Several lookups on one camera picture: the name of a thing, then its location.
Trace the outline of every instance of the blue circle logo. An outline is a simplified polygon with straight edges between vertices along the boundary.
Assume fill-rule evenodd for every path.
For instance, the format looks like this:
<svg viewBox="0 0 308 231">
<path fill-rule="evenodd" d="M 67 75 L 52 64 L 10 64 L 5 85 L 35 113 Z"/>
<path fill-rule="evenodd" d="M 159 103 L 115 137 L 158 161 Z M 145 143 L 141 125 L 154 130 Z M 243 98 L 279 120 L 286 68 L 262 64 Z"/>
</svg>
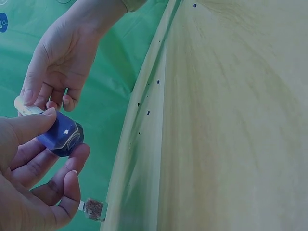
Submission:
<svg viewBox="0 0 308 231">
<path fill-rule="evenodd" d="M 8 17 L 5 13 L 0 13 L 0 32 L 4 33 L 8 29 Z"/>
</svg>

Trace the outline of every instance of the sleeve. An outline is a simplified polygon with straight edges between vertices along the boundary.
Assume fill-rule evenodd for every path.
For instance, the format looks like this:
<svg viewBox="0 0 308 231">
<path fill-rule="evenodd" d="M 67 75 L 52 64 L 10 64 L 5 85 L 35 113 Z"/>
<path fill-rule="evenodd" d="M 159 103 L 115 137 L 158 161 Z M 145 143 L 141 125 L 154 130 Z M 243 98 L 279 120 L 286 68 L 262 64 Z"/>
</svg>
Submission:
<svg viewBox="0 0 308 231">
<path fill-rule="evenodd" d="M 128 12 L 134 12 L 143 6 L 147 0 L 122 0 Z"/>
</svg>

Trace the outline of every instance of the fingernail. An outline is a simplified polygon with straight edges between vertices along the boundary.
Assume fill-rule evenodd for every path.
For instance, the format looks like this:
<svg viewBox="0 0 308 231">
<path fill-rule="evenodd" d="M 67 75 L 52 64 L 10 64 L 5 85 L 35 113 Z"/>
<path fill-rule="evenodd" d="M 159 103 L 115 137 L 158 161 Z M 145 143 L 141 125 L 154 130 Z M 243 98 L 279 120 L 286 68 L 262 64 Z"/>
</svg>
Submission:
<svg viewBox="0 0 308 231">
<path fill-rule="evenodd" d="M 44 115 L 52 115 L 56 112 L 56 109 L 54 107 L 51 107 L 49 109 L 47 109 L 45 112 L 43 112 Z"/>
<path fill-rule="evenodd" d="M 33 97 L 33 91 L 30 89 L 26 90 L 23 96 L 24 104 L 28 104 L 31 101 L 32 97 Z"/>
<path fill-rule="evenodd" d="M 65 99 L 65 100 L 63 100 L 63 103 L 64 103 L 65 105 L 68 105 L 68 104 L 69 104 L 69 100 L 68 100 L 68 99 Z"/>
</svg>

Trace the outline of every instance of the green background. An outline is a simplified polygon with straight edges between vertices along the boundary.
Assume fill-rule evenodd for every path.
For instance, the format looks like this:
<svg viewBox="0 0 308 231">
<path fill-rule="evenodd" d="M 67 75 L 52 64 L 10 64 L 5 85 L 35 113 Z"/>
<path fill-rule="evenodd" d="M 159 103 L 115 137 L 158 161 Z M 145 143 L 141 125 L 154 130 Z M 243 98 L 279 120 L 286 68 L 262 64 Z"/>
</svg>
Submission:
<svg viewBox="0 0 308 231">
<path fill-rule="evenodd" d="M 8 16 L 8 29 L 0 33 L 0 116 L 17 115 L 13 101 L 20 93 L 34 48 L 46 29 L 73 3 L 8 0 L 0 6 L 0 13 Z M 129 97 L 166 4 L 167 0 L 149 0 L 138 11 L 125 15 L 103 37 L 80 103 L 73 112 L 65 113 L 83 126 L 85 143 L 91 148 L 79 175 L 82 200 L 106 198 Z M 65 160 L 60 159 L 39 184 L 46 183 Z M 99 223 L 87 220 L 79 211 L 62 230 L 99 228 Z"/>
</svg>

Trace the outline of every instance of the curved wooden surface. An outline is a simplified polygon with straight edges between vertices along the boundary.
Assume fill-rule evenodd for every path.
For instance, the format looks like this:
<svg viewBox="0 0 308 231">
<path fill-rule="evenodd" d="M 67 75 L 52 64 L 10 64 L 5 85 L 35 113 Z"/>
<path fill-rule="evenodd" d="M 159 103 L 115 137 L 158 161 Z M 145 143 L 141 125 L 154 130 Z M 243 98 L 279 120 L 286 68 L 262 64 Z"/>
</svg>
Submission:
<svg viewBox="0 0 308 231">
<path fill-rule="evenodd" d="M 308 1 L 170 3 L 102 230 L 308 230 Z"/>
</svg>

